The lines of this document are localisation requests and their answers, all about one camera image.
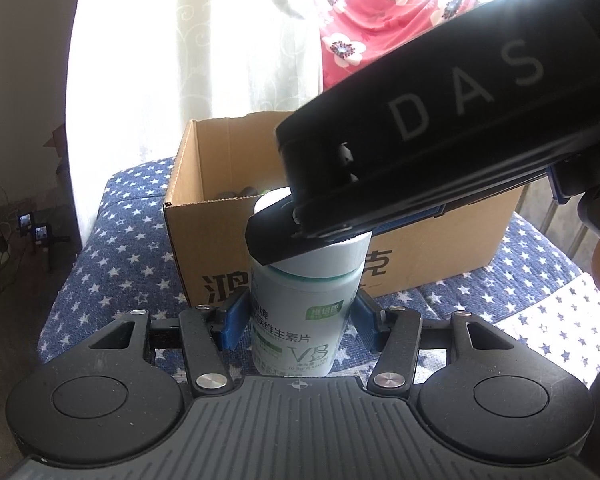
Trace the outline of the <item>red floral cloth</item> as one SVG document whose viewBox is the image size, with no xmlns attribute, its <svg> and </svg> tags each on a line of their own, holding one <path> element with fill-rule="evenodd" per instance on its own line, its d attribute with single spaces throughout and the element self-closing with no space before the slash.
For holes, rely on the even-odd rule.
<svg viewBox="0 0 600 480">
<path fill-rule="evenodd" d="M 479 0 L 326 1 L 320 29 L 325 90 L 479 4 Z"/>
</svg>

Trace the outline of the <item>blue star patterned blanket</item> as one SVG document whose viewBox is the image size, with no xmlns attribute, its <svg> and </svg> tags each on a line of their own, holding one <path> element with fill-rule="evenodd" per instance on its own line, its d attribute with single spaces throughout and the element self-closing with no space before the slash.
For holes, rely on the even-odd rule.
<svg viewBox="0 0 600 480">
<path fill-rule="evenodd" d="M 85 248 L 50 309 L 38 338 L 49 361 L 122 314 L 174 318 L 187 306 L 162 211 L 164 158 L 114 174 Z M 379 298 L 424 318 L 466 311 L 590 384 L 600 372 L 600 291 L 548 238 L 513 216 L 492 261 Z"/>
</svg>

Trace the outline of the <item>white vitamin bottle green label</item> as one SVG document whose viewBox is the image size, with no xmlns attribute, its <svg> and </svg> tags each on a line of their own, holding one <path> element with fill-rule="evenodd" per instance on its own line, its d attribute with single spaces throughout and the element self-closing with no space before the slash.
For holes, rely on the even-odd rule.
<svg viewBox="0 0 600 480">
<path fill-rule="evenodd" d="M 260 374 L 329 373 L 371 238 L 367 232 L 268 266 L 251 261 L 251 352 Z"/>
</svg>

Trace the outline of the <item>metal window railing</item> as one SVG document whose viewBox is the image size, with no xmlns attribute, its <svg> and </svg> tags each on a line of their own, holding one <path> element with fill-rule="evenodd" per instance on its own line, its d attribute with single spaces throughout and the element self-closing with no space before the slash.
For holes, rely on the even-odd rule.
<svg viewBox="0 0 600 480">
<path fill-rule="evenodd" d="M 568 258 L 577 260 L 579 252 L 587 252 L 588 228 L 578 215 L 579 197 L 565 205 L 554 199 L 547 178 L 526 184 L 521 191 L 516 213 L 548 238 Z"/>
</svg>

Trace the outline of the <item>white embossed curtain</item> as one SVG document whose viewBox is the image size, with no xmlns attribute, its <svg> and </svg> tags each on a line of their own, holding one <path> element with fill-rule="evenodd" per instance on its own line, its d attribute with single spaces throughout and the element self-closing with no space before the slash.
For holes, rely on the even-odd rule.
<svg viewBox="0 0 600 480">
<path fill-rule="evenodd" d="M 90 236 L 119 170 L 176 153 L 190 120 L 294 110 L 321 89 L 325 0 L 78 0 L 66 127 Z"/>
</svg>

